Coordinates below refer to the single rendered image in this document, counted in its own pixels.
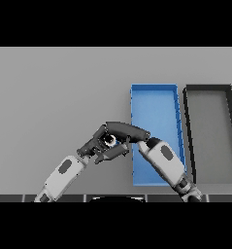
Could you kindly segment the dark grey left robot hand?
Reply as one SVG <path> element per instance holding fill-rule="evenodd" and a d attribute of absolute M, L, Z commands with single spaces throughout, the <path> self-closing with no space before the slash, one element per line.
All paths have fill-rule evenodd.
<path fill-rule="evenodd" d="M 106 126 L 102 124 L 92 137 L 77 150 L 78 155 L 82 159 L 97 156 L 94 161 L 95 164 L 105 160 L 113 160 L 119 156 L 126 156 L 129 153 L 128 138 L 125 141 L 116 140 L 114 146 L 108 146 L 104 141 L 107 134 L 110 133 L 107 131 Z"/>

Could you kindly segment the dark grey rectangular bin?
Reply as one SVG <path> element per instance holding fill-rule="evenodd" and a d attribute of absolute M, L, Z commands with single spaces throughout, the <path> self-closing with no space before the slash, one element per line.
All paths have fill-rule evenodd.
<path fill-rule="evenodd" d="M 193 180 L 232 184 L 232 86 L 187 85 L 182 93 Z"/>

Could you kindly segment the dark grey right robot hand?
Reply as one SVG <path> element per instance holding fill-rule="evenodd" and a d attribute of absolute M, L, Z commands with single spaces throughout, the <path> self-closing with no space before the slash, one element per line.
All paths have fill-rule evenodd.
<path fill-rule="evenodd" d="M 150 137 L 149 131 L 132 124 L 106 122 L 106 129 L 119 141 L 125 141 L 127 137 L 130 137 L 130 143 L 137 143 L 139 141 L 148 141 Z"/>

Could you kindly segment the blue rectangular bin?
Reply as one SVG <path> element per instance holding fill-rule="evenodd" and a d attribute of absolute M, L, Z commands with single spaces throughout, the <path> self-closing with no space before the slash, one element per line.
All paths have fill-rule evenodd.
<path fill-rule="evenodd" d="M 150 132 L 167 142 L 185 163 L 182 138 L 182 118 L 178 86 L 176 84 L 132 84 L 131 124 Z M 140 155 L 138 146 L 132 145 L 133 185 L 167 186 L 152 166 Z"/>

